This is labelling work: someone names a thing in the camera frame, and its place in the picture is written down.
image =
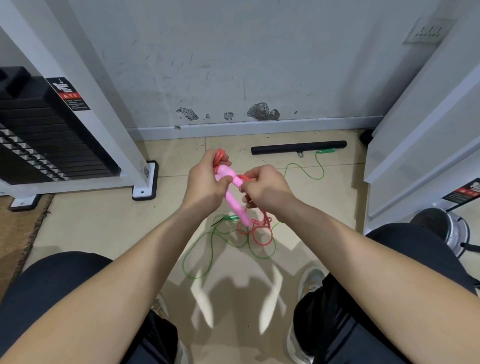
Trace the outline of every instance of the leg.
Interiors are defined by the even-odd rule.
[[[97,254],[65,252],[31,265],[12,283],[0,305],[0,357],[49,308],[110,262]],[[160,334],[160,343],[152,334],[152,322]],[[176,327],[150,310],[122,362],[165,363],[163,358],[167,356],[172,363],[177,344]]]
[[[395,223],[367,236],[475,293],[469,275],[451,249],[429,230]],[[315,356],[318,363],[326,359],[332,364],[409,363],[331,274],[323,280],[323,287],[299,301],[293,327],[301,349]]]

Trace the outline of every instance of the shoe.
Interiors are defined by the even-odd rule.
[[[303,272],[300,277],[300,282],[297,290],[298,301],[300,301],[307,293],[316,291],[322,286],[322,281],[325,278],[319,266],[309,267]],[[303,352],[300,344],[295,336],[293,329],[293,322],[288,330],[285,350],[294,363],[297,364],[312,364],[313,356],[309,356]]]
[[[153,301],[152,311],[155,312],[160,318],[163,318],[165,320],[169,319],[167,304],[165,303],[165,300],[163,299],[163,296],[160,293],[156,296],[155,300]],[[193,360],[191,359],[190,354],[187,351],[187,348],[185,348],[185,345],[183,345],[183,343],[179,339],[177,344],[177,355],[175,356],[174,364],[191,364],[191,363],[193,363]]]

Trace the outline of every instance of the baseboard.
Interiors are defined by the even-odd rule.
[[[374,128],[383,116],[355,116],[274,121],[240,121],[212,124],[127,129],[133,140],[182,139],[204,136],[308,132],[331,129]]]

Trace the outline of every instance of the chipped paint patch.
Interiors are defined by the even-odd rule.
[[[225,120],[232,120],[233,119],[233,112],[229,111],[229,112],[224,112],[223,113],[223,118]]]
[[[190,121],[198,120],[197,114],[195,114],[192,109],[179,108],[177,109],[177,112],[181,112]]]
[[[247,111],[247,116],[260,121],[278,120],[280,113],[277,109],[269,109],[266,102],[259,102]]]

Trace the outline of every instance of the brown mat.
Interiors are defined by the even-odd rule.
[[[22,272],[52,199],[53,194],[46,194],[35,210],[10,212],[12,198],[0,197],[0,302],[10,282]]]

